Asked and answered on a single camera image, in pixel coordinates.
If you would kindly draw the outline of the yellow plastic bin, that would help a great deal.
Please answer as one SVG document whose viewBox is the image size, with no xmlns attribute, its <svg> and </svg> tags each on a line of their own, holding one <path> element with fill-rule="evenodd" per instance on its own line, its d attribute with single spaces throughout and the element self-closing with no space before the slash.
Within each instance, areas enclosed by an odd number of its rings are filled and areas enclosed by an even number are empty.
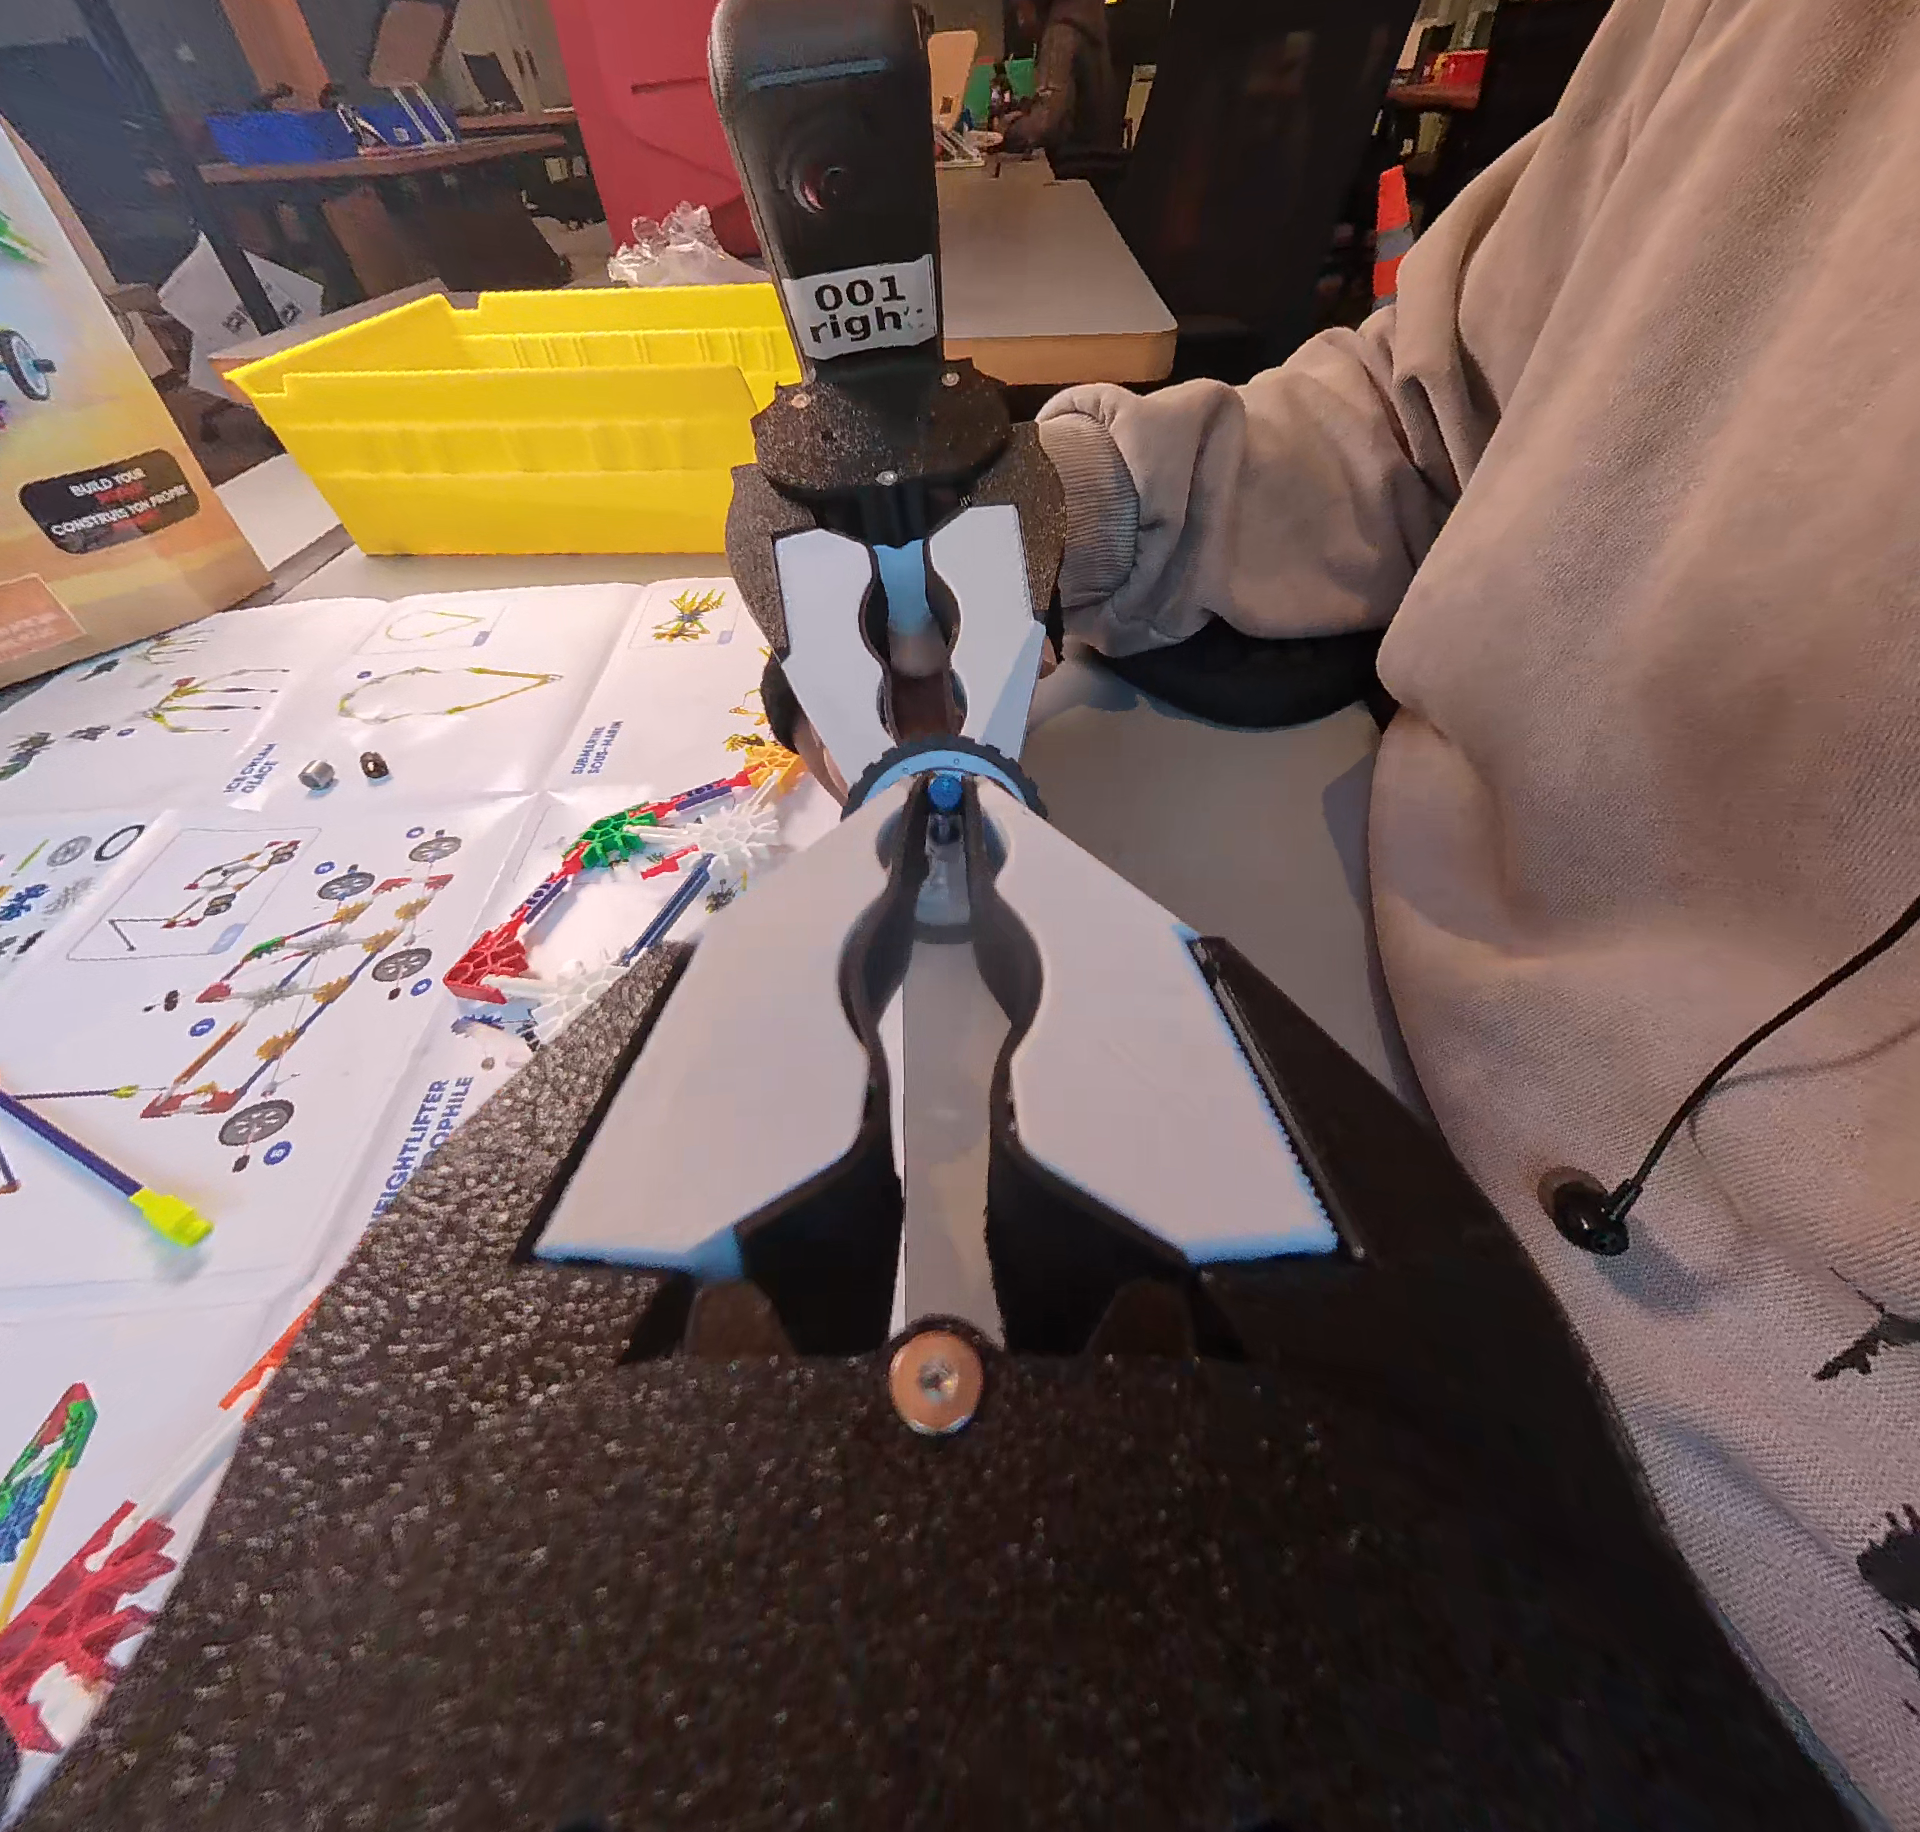
<svg viewBox="0 0 1920 1832">
<path fill-rule="evenodd" d="M 368 556 L 719 556 L 800 380 L 770 283 L 430 293 L 237 364 Z"/>
</svg>

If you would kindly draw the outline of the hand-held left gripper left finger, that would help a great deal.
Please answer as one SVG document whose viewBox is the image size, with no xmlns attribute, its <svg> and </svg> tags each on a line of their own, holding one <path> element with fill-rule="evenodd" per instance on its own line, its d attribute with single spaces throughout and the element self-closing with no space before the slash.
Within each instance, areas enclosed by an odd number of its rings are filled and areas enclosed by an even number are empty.
<svg viewBox="0 0 1920 1832">
<path fill-rule="evenodd" d="M 888 1338 L 905 1200 L 881 1020 L 915 945 L 922 797 L 873 797 L 697 942 L 537 1239 L 546 1265 L 743 1281 L 795 1349 Z"/>
</svg>

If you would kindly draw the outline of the colourful rod and connector model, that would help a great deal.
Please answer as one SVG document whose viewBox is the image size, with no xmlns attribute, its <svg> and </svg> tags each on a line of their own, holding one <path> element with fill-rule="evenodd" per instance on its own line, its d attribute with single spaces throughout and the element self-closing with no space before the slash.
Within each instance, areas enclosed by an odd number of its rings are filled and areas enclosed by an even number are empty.
<svg viewBox="0 0 1920 1832">
<path fill-rule="evenodd" d="M 803 760 L 767 737 L 702 785 L 614 811 L 561 807 L 513 907 L 443 974 L 450 1030 L 479 1048 L 482 1069 L 552 1047 L 642 957 L 693 942 L 775 873 L 823 814 Z"/>
</svg>

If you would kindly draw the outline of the red carry case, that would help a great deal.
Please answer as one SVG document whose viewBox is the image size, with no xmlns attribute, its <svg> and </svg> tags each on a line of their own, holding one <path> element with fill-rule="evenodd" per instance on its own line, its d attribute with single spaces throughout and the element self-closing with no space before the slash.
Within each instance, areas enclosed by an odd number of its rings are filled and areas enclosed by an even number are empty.
<svg viewBox="0 0 1920 1832">
<path fill-rule="evenodd" d="M 723 250 L 757 256 L 749 212 L 706 84 L 719 0 L 546 0 L 616 243 L 636 219 L 704 207 Z"/>
</svg>

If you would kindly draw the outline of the colourful cardboard toy box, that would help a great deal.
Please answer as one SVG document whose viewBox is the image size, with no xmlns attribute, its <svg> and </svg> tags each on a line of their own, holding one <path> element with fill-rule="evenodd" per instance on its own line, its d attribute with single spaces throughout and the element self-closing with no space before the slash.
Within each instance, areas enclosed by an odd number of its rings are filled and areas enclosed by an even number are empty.
<svg viewBox="0 0 1920 1832">
<path fill-rule="evenodd" d="M 3 127 L 3 687 L 211 616 L 269 577 L 134 355 L 75 227 Z"/>
</svg>

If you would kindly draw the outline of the blue rods with orange connector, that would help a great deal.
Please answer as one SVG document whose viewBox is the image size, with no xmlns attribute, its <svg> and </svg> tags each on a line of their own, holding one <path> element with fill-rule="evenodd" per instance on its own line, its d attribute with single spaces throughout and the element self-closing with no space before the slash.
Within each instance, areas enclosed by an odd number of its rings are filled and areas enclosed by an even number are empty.
<svg viewBox="0 0 1920 1832">
<path fill-rule="evenodd" d="M 142 1177 L 122 1171 L 8 1089 L 1 1090 L 1 1114 L 105 1186 L 165 1243 L 198 1248 L 210 1239 L 211 1221 L 189 1200 L 159 1191 Z"/>
</svg>

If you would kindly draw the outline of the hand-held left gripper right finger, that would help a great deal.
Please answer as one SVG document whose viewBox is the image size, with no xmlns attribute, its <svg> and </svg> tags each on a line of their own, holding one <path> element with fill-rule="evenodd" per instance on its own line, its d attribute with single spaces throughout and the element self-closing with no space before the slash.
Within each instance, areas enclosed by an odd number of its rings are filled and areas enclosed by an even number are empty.
<svg viewBox="0 0 1920 1832">
<path fill-rule="evenodd" d="M 1198 932 L 1016 797 L 962 807 L 975 966 L 1005 1015 L 984 1239 L 1010 1349 L 1117 1297 L 1342 1236 Z"/>
</svg>

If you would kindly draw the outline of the light background table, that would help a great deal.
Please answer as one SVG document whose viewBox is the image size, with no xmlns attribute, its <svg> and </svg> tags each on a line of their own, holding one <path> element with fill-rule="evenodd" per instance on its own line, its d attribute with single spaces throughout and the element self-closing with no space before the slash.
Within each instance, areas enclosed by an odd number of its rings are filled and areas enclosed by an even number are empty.
<svg viewBox="0 0 1920 1832">
<path fill-rule="evenodd" d="M 1169 378 L 1176 319 L 1089 183 L 1001 163 L 936 186 L 948 361 L 1016 389 Z"/>
</svg>

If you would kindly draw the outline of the white instruction sheet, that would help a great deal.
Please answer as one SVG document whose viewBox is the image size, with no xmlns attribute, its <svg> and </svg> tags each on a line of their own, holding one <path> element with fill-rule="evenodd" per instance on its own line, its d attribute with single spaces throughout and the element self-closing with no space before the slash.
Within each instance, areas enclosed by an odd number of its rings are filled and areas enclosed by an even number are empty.
<svg viewBox="0 0 1920 1832">
<path fill-rule="evenodd" d="M 540 1054 L 479 1068 L 450 962 L 561 807 L 777 744 L 764 658 L 714 577 L 306 600 L 3 710 L 3 1089 L 211 1221 L 173 1248 L 3 1119 L 6 1821 L 148 1638 L 296 1324 Z"/>
</svg>

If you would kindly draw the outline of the clear plastic bag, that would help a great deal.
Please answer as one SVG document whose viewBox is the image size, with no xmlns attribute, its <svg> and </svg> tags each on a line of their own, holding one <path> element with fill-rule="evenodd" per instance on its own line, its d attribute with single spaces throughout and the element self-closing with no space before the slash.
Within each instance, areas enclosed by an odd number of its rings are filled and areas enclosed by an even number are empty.
<svg viewBox="0 0 1920 1832">
<path fill-rule="evenodd" d="M 706 207 L 682 201 L 661 219 L 638 215 L 607 262 L 627 288 L 762 286 L 764 270 L 721 248 Z"/>
</svg>

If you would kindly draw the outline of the blue crate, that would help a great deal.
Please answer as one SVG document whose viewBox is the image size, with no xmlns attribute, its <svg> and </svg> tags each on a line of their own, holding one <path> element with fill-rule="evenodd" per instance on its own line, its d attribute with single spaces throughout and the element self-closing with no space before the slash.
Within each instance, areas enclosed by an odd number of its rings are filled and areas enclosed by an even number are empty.
<svg viewBox="0 0 1920 1832">
<path fill-rule="evenodd" d="M 203 118 L 225 165 L 333 165 L 357 157 L 357 140 L 337 109 L 248 109 Z"/>
</svg>

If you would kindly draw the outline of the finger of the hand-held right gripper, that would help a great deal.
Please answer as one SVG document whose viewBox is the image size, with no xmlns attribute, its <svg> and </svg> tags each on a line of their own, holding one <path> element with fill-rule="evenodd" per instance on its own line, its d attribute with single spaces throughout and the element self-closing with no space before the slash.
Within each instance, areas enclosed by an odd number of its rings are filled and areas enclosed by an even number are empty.
<svg viewBox="0 0 1920 1832">
<path fill-rule="evenodd" d="M 887 666 L 866 621 L 873 556 L 815 525 L 775 540 L 775 572 L 787 683 L 840 779 L 853 785 L 896 744 L 884 723 Z"/>
<path fill-rule="evenodd" d="M 947 676 L 959 736 L 1020 760 L 1044 655 L 1044 607 L 1028 584 L 1014 505 L 959 510 L 936 529 L 936 580 L 954 607 Z"/>
</svg>

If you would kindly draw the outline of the person's right forearm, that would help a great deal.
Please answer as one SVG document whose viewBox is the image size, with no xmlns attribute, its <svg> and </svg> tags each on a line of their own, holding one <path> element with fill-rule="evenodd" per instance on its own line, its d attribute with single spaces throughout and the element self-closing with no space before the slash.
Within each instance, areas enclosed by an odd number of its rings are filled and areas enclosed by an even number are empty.
<svg viewBox="0 0 1920 1832">
<path fill-rule="evenodd" d="M 1539 309 L 1406 289 L 1242 387 L 1063 393 L 1038 440 L 1064 487 L 1067 635 L 1119 660 L 1214 623 L 1293 642 L 1480 600 L 1514 557 L 1473 475 L 1543 332 Z"/>
</svg>

